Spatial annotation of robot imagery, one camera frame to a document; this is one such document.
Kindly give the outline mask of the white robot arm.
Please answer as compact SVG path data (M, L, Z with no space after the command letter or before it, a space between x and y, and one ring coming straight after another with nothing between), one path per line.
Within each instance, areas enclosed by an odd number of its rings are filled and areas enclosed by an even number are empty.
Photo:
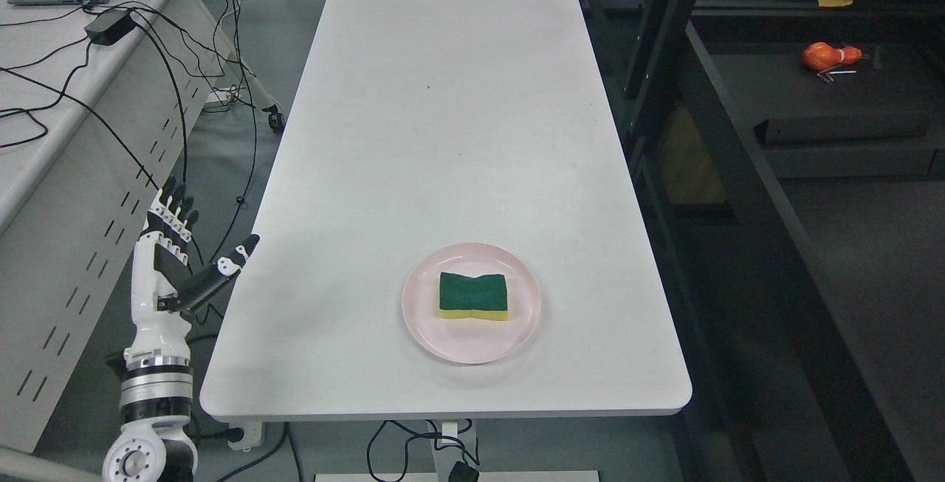
M198 450L191 421L193 369L184 357L148 357L122 375L121 433L101 469L104 481L192 481Z

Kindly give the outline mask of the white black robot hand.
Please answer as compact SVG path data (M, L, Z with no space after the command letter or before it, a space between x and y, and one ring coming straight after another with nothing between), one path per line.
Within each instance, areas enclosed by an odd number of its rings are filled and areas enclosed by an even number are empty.
M136 334L123 351L126 371L188 364L193 314L241 274L260 242L250 234L230 252L189 273L188 247L198 218L185 183L169 176L133 247L131 320Z

